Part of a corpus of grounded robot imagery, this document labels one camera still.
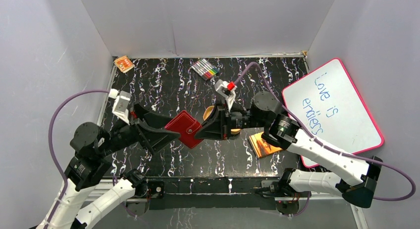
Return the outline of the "red leather card holder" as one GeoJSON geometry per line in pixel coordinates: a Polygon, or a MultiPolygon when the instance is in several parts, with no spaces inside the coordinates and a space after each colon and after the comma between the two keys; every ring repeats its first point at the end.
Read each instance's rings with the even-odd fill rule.
{"type": "Polygon", "coordinates": [[[202,125],[186,110],[181,111],[164,128],[180,133],[178,139],[190,149],[195,148],[202,142],[202,139],[195,137],[195,134],[202,128],[202,125]]]}

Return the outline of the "yellow oval tray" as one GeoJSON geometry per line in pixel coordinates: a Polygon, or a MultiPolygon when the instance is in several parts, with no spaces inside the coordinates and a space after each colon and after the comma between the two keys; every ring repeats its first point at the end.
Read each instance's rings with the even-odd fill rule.
{"type": "MultiPolygon", "coordinates": [[[[212,113],[213,109],[214,109],[214,106],[209,106],[209,107],[206,108],[206,110],[205,110],[205,112],[203,114],[203,120],[204,121],[209,118],[209,116],[212,113]]],[[[239,134],[241,132],[241,129],[231,129],[230,132],[231,132],[232,135],[237,135],[237,134],[239,134]]]]}

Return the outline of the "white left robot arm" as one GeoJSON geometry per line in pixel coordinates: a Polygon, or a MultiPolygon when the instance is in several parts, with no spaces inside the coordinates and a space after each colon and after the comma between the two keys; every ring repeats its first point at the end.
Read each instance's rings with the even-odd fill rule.
{"type": "Polygon", "coordinates": [[[74,157],[64,170],[61,189],[38,228],[90,229],[127,199],[150,197],[153,185],[133,169],[123,173],[105,194],[85,205],[90,193],[111,167],[107,156],[136,143],[150,153],[158,152],[180,137],[178,132],[165,128],[170,121],[171,117],[136,103],[128,112],[128,120],[119,119],[111,130],[92,122],[78,126],[70,141],[74,157]]]}

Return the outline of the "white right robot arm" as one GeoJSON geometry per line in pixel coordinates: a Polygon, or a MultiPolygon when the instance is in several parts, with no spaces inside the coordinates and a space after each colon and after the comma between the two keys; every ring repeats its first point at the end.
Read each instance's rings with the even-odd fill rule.
{"type": "Polygon", "coordinates": [[[369,208],[381,171],[380,159],[360,160],[346,157],[344,151],[333,153],[321,141],[310,138],[301,126],[289,118],[282,104],[269,92],[258,92],[246,109],[229,108],[218,101],[197,139],[226,140],[233,129],[263,128],[262,139],[268,144],[325,167],[327,172],[305,172],[287,168],[278,182],[263,186],[256,193],[263,197],[293,196],[300,192],[321,192],[340,196],[347,202],[369,208]]]}

